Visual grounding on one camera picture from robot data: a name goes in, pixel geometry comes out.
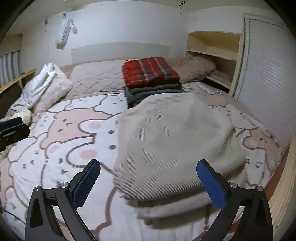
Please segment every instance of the sliding door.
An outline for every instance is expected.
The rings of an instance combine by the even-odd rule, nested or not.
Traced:
[[[285,26],[245,15],[245,48],[235,98],[277,137],[296,132],[296,40]]]

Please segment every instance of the pink cartoon bedsheet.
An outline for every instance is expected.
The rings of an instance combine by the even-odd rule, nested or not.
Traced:
[[[212,108],[229,116],[237,137],[247,151],[246,170],[250,188],[266,186],[280,162],[276,140],[234,102],[200,83],[185,84]],[[12,147],[0,162],[0,199],[12,230],[24,240],[27,207],[33,188],[57,187],[70,181],[94,158],[101,174],[85,205],[78,209],[94,236],[107,240],[199,240],[219,213],[212,205],[147,225],[137,219],[136,203],[120,197],[113,184],[112,169],[117,158],[117,119],[127,108],[123,93],[62,101],[41,116],[34,116],[29,138]],[[59,223],[68,240],[73,240],[57,207]]]

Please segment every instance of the folded clothes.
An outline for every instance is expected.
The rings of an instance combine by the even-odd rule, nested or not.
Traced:
[[[180,77],[162,57],[126,61],[123,78],[129,89],[176,84]]]
[[[164,89],[181,89],[182,86],[180,83],[178,84],[168,84],[168,85],[158,85],[155,87],[142,87],[142,88],[134,88],[134,89],[130,89],[130,93],[135,95],[141,92],[146,92],[146,91],[155,91],[155,90],[164,90]]]
[[[163,94],[163,93],[180,93],[180,92],[185,92],[185,91],[182,88],[181,89],[164,89],[164,90],[160,89],[155,91],[145,91],[145,92],[141,92],[133,95],[126,86],[124,87],[124,94],[125,94],[125,97],[127,98],[128,103],[136,102],[135,104],[140,103],[143,99],[145,99],[150,95]]]

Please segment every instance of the white pillow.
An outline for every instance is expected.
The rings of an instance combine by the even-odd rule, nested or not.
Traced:
[[[73,87],[73,84],[68,80],[67,76],[55,64],[54,71],[57,75],[34,106],[34,114],[47,111]]]

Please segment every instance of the white plastic bag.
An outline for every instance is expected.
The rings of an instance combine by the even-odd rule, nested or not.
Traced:
[[[64,49],[71,29],[74,34],[77,33],[77,28],[74,25],[74,21],[68,18],[63,19],[61,29],[59,30],[56,38],[57,49]]]

